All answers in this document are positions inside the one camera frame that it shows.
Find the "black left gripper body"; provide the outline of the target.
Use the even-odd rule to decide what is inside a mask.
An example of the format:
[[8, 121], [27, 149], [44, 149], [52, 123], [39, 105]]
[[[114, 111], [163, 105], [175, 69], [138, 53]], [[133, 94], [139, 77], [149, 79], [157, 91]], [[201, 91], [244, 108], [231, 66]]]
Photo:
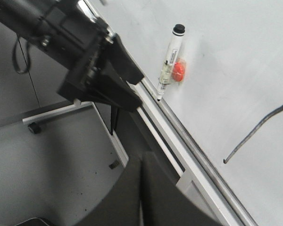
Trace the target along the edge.
[[44, 4], [39, 10], [38, 48], [68, 69], [58, 93], [68, 100], [114, 103], [107, 90], [113, 81], [102, 83], [96, 66], [107, 25], [91, 20], [77, 4]]

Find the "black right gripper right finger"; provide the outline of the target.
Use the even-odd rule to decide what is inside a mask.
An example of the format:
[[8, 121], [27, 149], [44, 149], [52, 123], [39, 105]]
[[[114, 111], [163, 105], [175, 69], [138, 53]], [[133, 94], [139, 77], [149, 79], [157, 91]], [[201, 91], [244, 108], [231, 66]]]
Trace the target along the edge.
[[218, 226], [169, 179], [152, 152], [141, 165], [141, 203], [145, 226]]

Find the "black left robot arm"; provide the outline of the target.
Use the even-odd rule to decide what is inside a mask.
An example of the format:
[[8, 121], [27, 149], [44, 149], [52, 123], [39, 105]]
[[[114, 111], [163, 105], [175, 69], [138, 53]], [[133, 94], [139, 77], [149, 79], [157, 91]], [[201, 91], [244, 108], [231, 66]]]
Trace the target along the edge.
[[130, 88], [143, 79], [119, 35], [90, 19], [75, 0], [0, 0], [0, 22], [66, 69], [58, 94], [129, 112], [142, 105]]

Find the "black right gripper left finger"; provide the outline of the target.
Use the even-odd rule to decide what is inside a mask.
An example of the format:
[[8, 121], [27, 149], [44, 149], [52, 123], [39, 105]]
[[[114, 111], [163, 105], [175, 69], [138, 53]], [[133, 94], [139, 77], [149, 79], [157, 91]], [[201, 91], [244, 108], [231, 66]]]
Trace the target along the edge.
[[123, 173], [104, 199], [78, 226], [138, 226], [140, 224], [141, 160], [130, 157]]

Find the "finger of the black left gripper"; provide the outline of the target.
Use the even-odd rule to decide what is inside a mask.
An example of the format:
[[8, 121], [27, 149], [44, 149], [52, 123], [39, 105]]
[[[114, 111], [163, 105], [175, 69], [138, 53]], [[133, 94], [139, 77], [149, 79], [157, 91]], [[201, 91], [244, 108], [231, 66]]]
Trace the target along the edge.
[[124, 47], [120, 36], [116, 33], [112, 38], [113, 43], [105, 46], [101, 56], [111, 63], [117, 74], [130, 84], [136, 85], [144, 75], [137, 64], [130, 57]]
[[120, 78], [106, 73], [93, 72], [83, 85], [87, 100], [107, 104], [129, 112], [141, 107], [142, 101]]

